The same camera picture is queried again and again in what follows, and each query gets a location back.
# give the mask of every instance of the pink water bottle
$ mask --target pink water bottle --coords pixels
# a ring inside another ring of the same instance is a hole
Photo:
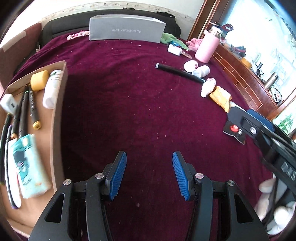
[[[222,31],[213,26],[204,36],[199,48],[196,51],[195,57],[203,63],[208,63],[211,56],[218,47],[221,39]]]

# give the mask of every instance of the wooden tray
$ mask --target wooden tray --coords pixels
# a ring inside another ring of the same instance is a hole
[[[49,110],[43,107],[42,99],[44,90],[34,92],[35,104],[37,106],[40,122],[42,124],[41,129],[37,131],[33,129],[30,113],[28,111],[28,132],[31,134],[34,133],[36,136],[37,149],[47,175],[52,180],[52,188],[41,196],[29,199],[22,198],[22,206],[19,209],[14,210],[11,208],[6,186],[0,186],[0,213],[7,218],[9,224],[16,232],[22,234],[25,237],[29,237],[45,206],[64,180],[60,130],[63,97],[68,78],[66,62],[56,62],[35,70],[9,85],[5,91],[5,94],[12,94],[18,102],[21,98],[24,86],[30,83],[31,76],[34,73],[43,70],[47,70],[49,73],[51,73],[55,69],[60,69],[63,71],[61,82],[58,87],[56,108]],[[1,129],[4,125],[6,115],[6,112],[0,108]]]

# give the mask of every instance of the yellow cloth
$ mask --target yellow cloth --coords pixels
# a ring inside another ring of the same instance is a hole
[[[213,101],[220,105],[225,112],[229,112],[229,100],[231,100],[232,97],[226,90],[220,86],[216,86],[214,91],[210,94],[210,97]]]

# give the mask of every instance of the white lotion bottle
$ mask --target white lotion bottle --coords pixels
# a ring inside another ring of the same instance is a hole
[[[211,94],[216,86],[216,80],[214,78],[208,78],[202,85],[201,97],[205,98],[208,94]]]
[[[203,65],[198,67],[196,70],[192,72],[193,75],[199,78],[203,78],[210,73],[210,68],[207,65]]]
[[[51,72],[44,89],[42,104],[47,109],[54,109],[57,102],[58,86],[61,81],[63,71],[56,69]]]

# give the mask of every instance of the pink towel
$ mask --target pink towel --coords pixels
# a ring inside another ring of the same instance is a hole
[[[71,40],[71,39],[76,39],[76,38],[81,37],[81,36],[88,36],[88,35],[89,35],[89,31],[83,31],[83,30],[81,30],[79,33],[69,35],[67,37],[67,39],[68,40]]]
[[[188,48],[190,50],[196,52],[201,42],[202,42],[202,39],[192,39],[191,41],[187,41],[186,44],[188,45]]]

